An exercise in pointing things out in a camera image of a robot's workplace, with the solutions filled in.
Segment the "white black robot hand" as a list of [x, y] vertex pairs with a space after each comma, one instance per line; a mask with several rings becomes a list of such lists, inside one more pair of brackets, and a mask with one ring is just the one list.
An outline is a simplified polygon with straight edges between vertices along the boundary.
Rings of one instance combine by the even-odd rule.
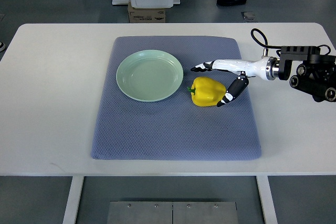
[[275, 69], [277, 58], [264, 57], [259, 61], [217, 59], [204, 62], [193, 68], [193, 72], [205, 72], [219, 70], [231, 72], [237, 75], [237, 78], [228, 87], [225, 95], [217, 99], [217, 106], [220, 107], [235, 100], [248, 86], [250, 77], [260, 77], [263, 80], [275, 80], [278, 77], [278, 71]]

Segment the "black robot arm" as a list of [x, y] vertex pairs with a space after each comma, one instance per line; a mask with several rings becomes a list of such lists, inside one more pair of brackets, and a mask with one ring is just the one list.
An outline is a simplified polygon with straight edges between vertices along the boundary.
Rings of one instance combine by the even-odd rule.
[[268, 80], [289, 80], [292, 88], [311, 95], [316, 102], [335, 102], [335, 56], [328, 45], [271, 46], [261, 30], [253, 28], [250, 34], [264, 47]]

